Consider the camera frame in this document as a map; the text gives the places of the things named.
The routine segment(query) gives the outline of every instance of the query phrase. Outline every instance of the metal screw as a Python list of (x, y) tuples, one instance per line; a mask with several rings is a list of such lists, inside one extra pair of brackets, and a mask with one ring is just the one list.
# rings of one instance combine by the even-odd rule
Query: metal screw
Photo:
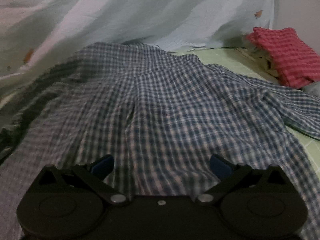
[(110, 199), (111, 199), (111, 201), (112, 201), (113, 203), (116, 203), (116, 204), (122, 203), (122, 202), (124, 202), (124, 201), (127, 200), (127, 198), (126, 198), (124, 195), (122, 195), (122, 194), (113, 195), (113, 196), (111, 196)]
[(210, 194), (202, 194), (198, 196), (198, 200), (202, 203), (208, 203), (211, 202), (214, 199), (214, 197)]
[(164, 206), (167, 202), (165, 200), (159, 200), (158, 205), (159, 206)]

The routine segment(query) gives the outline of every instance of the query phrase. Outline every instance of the bedding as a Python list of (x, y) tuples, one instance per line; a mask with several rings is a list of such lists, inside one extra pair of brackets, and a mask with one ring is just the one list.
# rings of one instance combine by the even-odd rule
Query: bedding
[(219, 182), (212, 153), (253, 168), (280, 165), (308, 207), (302, 238), (320, 238), (319, 179), (285, 126), (320, 139), (320, 102), (302, 91), (204, 65), (194, 54), (95, 43), (20, 99), (11, 129), (1, 133), (0, 239), (22, 236), (15, 209), (45, 164), (64, 168), (112, 154), (115, 170), (105, 182), (120, 192), (195, 197)]
[[(96, 41), (165, 50), (239, 46), (275, 0), (0, 0), (0, 97)], [(28, 64), (27, 55), (33, 51)]]

